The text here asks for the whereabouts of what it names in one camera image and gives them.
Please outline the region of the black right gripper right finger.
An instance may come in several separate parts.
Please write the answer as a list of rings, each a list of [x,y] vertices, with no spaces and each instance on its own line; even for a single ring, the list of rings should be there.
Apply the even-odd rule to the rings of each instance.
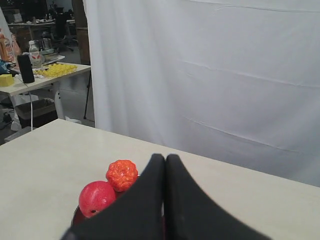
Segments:
[[[165,161],[164,222],[167,240],[269,239],[213,201],[177,154]]]

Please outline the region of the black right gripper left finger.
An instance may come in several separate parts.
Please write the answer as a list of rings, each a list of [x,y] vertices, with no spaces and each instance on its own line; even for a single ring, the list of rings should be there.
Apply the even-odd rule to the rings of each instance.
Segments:
[[[70,227],[64,240],[162,240],[165,159],[153,154],[136,182],[97,215]]]

